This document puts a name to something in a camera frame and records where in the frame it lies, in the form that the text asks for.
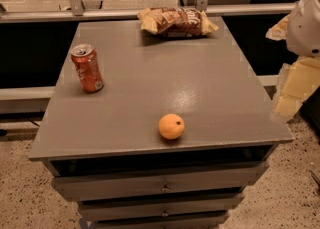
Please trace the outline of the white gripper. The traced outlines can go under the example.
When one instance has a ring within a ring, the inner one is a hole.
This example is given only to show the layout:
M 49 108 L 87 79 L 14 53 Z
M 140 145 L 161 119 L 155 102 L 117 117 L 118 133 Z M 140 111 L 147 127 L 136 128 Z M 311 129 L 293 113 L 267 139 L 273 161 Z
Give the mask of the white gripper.
M 265 37 L 286 39 L 288 50 L 299 55 L 281 68 L 273 97 L 273 118 L 292 119 L 320 86 L 320 58 L 311 58 L 320 56 L 320 0 L 299 0 Z

